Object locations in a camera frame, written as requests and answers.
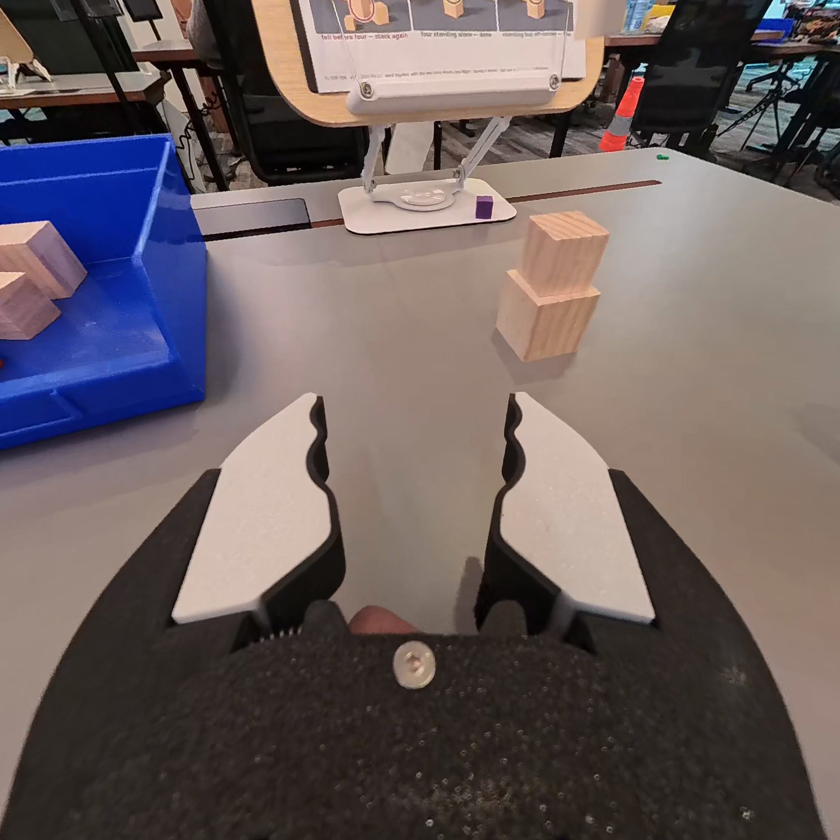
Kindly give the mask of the black office chair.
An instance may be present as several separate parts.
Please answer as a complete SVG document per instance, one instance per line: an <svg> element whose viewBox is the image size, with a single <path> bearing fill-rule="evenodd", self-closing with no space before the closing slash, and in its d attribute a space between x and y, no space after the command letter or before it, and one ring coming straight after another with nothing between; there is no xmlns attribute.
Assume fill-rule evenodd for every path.
<svg viewBox="0 0 840 840"><path fill-rule="evenodd" d="M329 129L304 119L280 95L248 1L204 2L217 74L239 150L270 186L352 179L362 172L367 129Z"/></svg>
<svg viewBox="0 0 840 840"><path fill-rule="evenodd" d="M684 136L697 146L731 89L771 1L678 1L653 53L632 134L643 146L657 134L675 149Z"/></svg>

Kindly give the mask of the pale board on stand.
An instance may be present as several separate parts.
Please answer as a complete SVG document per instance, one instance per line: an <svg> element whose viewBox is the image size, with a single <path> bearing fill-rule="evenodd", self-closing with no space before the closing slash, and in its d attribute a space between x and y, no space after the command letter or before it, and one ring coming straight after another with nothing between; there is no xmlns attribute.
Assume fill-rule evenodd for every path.
<svg viewBox="0 0 840 840"><path fill-rule="evenodd" d="M1 10L1 64L5 67L6 84L10 91L17 90L18 73L22 68L43 81L53 81L4 10Z"/></svg>

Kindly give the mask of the wooden display board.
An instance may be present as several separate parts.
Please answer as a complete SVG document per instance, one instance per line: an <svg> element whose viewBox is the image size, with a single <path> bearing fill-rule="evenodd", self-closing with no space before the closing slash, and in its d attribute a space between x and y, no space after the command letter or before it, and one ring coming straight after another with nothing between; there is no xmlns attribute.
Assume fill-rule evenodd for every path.
<svg viewBox="0 0 840 840"><path fill-rule="evenodd" d="M255 20L259 31L259 38L263 47L270 76L280 95L302 117L312 123L327 128L371 127L374 118L354 115L347 106L348 92L318 93L308 84L305 59L301 55L301 39L296 26L296 14L292 11L292 2L253 2ZM529 116L567 112L573 110L594 90L601 69L605 50L604 36L584 39L581 32L585 27L580 26L579 18L587 18L589 2L575 2L574 35L583 39L586 46L586 75L581 80L563 80L553 99L542 106L526 107L524 113L514 115ZM478 75L462 77L470 81ZM416 77L397 80L414 80ZM429 80L448 83L452 80ZM456 114L454 110L445 110L432 114L421 111L415 115L402 117L385 117L384 125L409 122L431 122L434 120L456 121L458 119L492 119L490 110L470 110Z"/></svg>

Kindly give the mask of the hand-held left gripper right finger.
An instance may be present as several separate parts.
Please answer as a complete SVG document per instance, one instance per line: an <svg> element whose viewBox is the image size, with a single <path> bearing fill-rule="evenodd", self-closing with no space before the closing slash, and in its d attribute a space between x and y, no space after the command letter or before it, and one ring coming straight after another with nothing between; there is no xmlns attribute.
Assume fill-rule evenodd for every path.
<svg viewBox="0 0 840 840"><path fill-rule="evenodd" d="M499 602L528 626L579 615L641 626L656 614L611 472L570 425L525 392L509 395L503 486L493 504L476 624Z"/></svg>

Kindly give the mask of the medium wooden cube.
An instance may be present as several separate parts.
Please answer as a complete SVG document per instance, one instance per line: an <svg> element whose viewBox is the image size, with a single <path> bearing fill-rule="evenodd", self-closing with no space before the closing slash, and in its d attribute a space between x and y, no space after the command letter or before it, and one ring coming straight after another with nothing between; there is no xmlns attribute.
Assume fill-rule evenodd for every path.
<svg viewBox="0 0 840 840"><path fill-rule="evenodd" d="M54 302L25 272L1 273L1 340L31 340L60 315Z"/></svg>
<svg viewBox="0 0 840 840"><path fill-rule="evenodd" d="M518 271L541 298L586 291L609 237L605 227L579 211L531 215Z"/></svg>

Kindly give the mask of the white instruction sheet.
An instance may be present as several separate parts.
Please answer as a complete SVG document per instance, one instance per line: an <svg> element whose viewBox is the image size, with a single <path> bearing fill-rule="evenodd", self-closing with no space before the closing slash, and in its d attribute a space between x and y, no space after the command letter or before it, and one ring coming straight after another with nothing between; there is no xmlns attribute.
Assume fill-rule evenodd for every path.
<svg viewBox="0 0 840 840"><path fill-rule="evenodd" d="M452 80L536 70L586 75L575 2L292 2L308 84L345 93L360 81Z"/></svg>

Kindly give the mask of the brown wooden desk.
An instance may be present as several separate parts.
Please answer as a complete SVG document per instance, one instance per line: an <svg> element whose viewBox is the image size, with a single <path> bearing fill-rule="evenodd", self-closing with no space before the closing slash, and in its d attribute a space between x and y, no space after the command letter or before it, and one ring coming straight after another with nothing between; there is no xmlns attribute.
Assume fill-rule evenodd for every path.
<svg viewBox="0 0 840 840"><path fill-rule="evenodd" d="M165 71L121 71L116 78L130 102L156 105L164 97L171 76ZM51 80L21 76L15 89L2 81L1 110L44 107L86 106L119 103L119 97L106 73L54 75Z"/></svg>

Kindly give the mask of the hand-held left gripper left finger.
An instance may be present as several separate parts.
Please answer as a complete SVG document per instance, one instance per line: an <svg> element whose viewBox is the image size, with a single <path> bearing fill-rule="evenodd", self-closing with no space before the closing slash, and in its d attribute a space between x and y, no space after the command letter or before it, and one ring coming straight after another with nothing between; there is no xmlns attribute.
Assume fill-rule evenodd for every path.
<svg viewBox="0 0 840 840"><path fill-rule="evenodd" d="M319 395L301 395L226 457L174 623L247 613L259 626L300 626L310 604L339 589L345 558L325 415Z"/></svg>

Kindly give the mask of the blue plastic bin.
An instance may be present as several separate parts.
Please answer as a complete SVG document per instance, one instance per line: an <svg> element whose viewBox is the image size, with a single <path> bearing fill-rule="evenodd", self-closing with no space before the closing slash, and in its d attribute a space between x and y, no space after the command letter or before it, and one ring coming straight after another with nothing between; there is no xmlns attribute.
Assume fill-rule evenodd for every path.
<svg viewBox="0 0 840 840"><path fill-rule="evenodd" d="M2 149L2 224L50 221L87 269L2 341L1 448L200 402L207 254L172 137Z"/></svg>

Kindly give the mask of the orange striped traffic cone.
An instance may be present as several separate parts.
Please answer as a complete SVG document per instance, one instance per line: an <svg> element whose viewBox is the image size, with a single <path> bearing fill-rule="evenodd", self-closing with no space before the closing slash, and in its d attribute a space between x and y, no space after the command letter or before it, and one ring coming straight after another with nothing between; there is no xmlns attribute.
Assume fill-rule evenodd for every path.
<svg viewBox="0 0 840 840"><path fill-rule="evenodd" d="M618 103L611 122L606 128L598 149L601 152L618 152L625 149L631 132L632 121L638 101L644 88L644 77L634 76L628 82L625 92Z"/></svg>

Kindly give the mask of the large wooden cube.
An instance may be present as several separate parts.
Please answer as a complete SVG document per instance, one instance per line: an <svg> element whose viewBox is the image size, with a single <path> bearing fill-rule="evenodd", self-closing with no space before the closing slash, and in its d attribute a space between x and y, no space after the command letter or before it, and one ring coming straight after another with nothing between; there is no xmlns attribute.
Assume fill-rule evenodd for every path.
<svg viewBox="0 0 840 840"><path fill-rule="evenodd" d="M67 299L87 269L48 220L1 225L1 271L23 272L48 299Z"/></svg>
<svg viewBox="0 0 840 840"><path fill-rule="evenodd" d="M500 288L496 328L522 362L571 354L579 349L600 296L591 287L540 297L510 269Z"/></svg>

